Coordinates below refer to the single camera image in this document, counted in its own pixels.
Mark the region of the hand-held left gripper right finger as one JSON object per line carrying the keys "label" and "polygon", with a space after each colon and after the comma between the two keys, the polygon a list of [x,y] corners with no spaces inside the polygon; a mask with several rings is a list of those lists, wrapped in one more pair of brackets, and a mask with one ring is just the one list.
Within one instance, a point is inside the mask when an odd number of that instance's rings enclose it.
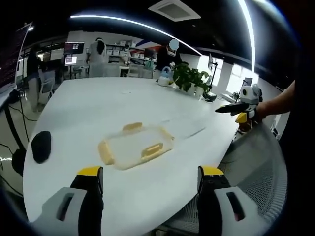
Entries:
{"label": "hand-held left gripper right finger", "polygon": [[239,187],[230,186],[224,172],[198,167],[197,211],[200,236],[260,236],[256,203]]}

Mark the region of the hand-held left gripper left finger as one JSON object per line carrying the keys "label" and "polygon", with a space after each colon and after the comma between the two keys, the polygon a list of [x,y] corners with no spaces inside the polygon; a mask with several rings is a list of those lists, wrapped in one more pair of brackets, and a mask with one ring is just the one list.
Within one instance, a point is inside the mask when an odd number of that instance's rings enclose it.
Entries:
{"label": "hand-held left gripper left finger", "polygon": [[31,225],[41,236],[100,236],[102,212],[103,168],[88,167],[42,205]]}

